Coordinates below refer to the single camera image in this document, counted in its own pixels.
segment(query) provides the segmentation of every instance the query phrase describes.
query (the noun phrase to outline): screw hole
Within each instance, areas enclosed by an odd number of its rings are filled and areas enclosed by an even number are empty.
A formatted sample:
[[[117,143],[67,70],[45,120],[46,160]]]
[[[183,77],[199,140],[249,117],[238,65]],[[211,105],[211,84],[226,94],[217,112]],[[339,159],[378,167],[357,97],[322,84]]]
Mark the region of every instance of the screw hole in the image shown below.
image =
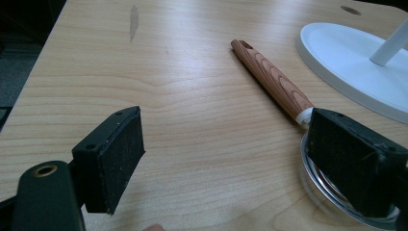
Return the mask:
[[[95,148],[95,144],[88,144],[85,148],[87,149],[87,150],[91,150],[91,149],[93,149],[93,148]]]
[[[360,13],[359,11],[354,10],[354,9],[352,9],[352,8],[350,8],[350,7],[341,6],[341,8],[342,8],[343,10],[347,11],[348,13],[353,13],[353,14],[356,14],[356,15],[361,15],[361,13]]]
[[[48,176],[51,175],[52,173],[54,173],[57,170],[57,166],[44,166],[44,167],[40,167],[38,169],[36,169],[36,171],[34,172],[34,176],[35,177],[44,177],[44,176]]]

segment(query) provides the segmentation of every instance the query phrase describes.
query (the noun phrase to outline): white lamp base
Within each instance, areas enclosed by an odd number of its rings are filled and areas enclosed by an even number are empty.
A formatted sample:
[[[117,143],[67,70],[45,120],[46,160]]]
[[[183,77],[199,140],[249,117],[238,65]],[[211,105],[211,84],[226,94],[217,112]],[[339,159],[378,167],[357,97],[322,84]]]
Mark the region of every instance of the white lamp base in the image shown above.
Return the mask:
[[[296,41],[303,61],[327,84],[355,102],[408,124],[408,52],[384,66],[370,57],[385,42],[372,34],[332,23],[305,26]]]

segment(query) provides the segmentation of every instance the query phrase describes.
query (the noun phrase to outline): white pole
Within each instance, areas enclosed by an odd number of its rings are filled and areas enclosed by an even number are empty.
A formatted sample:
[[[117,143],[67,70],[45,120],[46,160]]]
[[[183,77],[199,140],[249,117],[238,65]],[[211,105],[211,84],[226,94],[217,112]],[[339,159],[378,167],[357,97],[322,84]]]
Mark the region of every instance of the white pole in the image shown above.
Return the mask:
[[[379,65],[385,65],[401,48],[408,43],[408,18],[393,32],[393,34],[371,56],[370,60]]]

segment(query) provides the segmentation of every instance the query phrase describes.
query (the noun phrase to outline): brush handle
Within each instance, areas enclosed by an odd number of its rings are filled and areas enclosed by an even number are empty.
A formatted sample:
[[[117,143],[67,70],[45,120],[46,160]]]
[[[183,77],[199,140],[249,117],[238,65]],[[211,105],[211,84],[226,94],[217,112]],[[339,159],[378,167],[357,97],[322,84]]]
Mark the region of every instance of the brush handle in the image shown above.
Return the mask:
[[[243,40],[232,40],[237,57],[264,86],[279,105],[298,123],[304,123],[302,113],[310,119],[313,104],[274,64]]]

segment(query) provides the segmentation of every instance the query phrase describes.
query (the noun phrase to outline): light wood tabletop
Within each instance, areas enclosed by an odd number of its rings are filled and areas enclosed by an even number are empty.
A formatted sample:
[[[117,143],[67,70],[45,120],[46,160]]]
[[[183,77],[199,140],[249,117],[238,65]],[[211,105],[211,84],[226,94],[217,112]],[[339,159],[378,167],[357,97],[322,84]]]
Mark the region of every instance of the light wood tabletop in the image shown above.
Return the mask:
[[[406,124],[332,89],[295,48],[309,23],[386,39],[407,16],[348,0],[67,0],[0,134],[0,199],[15,195],[26,169],[70,162],[75,144],[107,116],[139,105],[146,153],[113,216],[83,210],[88,230],[370,230],[307,194],[306,128],[230,42],[253,45],[316,107],[408,147]]]

